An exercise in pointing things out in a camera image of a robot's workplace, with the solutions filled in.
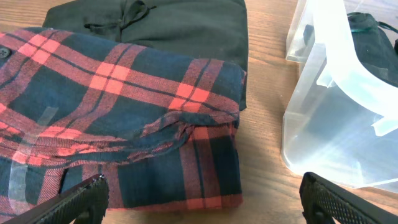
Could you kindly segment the green garment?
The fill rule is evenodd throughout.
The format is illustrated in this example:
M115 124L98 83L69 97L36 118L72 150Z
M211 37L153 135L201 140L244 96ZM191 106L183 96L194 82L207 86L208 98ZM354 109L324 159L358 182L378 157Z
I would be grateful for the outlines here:
M353 98L377 90L380 96L397 94L397 42L384 32L392 26L362 12L309 18L286 53L300 63L300 83L337 86Z

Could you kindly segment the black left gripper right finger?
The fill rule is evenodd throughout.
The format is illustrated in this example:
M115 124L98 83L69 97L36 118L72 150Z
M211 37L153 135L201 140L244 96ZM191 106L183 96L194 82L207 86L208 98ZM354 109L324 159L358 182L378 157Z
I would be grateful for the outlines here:
M299 194L308 224L397 224L396 215L313 172L304 173Z

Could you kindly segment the black hooded sweatshirt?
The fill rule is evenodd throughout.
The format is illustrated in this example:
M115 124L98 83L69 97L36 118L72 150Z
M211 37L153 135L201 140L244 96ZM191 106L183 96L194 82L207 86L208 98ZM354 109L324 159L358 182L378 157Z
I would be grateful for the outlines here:
M73 112L232 121L246 108L244 1L77 0L43 26L70 32L62 48L94 61L72 75L84 94Z

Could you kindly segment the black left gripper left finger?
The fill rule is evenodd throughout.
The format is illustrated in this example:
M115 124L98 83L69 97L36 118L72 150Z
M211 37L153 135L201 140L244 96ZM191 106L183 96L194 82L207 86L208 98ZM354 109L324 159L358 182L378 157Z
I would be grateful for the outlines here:
M96 174L5 224L101 224L108 204L106 177Z

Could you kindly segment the red black plaid shirt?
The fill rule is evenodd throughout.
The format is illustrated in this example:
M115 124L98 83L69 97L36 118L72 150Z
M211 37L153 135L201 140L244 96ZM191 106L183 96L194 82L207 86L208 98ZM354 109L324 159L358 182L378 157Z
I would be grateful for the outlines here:
M239 206L245 78L64 30L1 34L1 220L99 173L112 210Z

